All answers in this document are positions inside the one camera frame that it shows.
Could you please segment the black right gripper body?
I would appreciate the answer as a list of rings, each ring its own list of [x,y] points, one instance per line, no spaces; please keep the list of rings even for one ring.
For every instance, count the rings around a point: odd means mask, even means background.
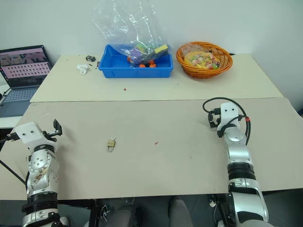
[[[217,128],[219,126],[219,124],[221,123],[221,109],[220,108],[215,108],[212,110],[212,118],[213,118],[212,127]]]

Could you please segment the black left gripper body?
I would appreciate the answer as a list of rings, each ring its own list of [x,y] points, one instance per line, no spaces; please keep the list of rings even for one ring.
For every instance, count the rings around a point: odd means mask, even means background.
[[[58,135],[58,130],[55,130],[51,133],[47,133],[46,131],[42,131],[44,137],[47,139],[47,140],[50,140],[50,141],[53,141],[53,142],[56,142],[57,139],[55,138],[55,136]]]

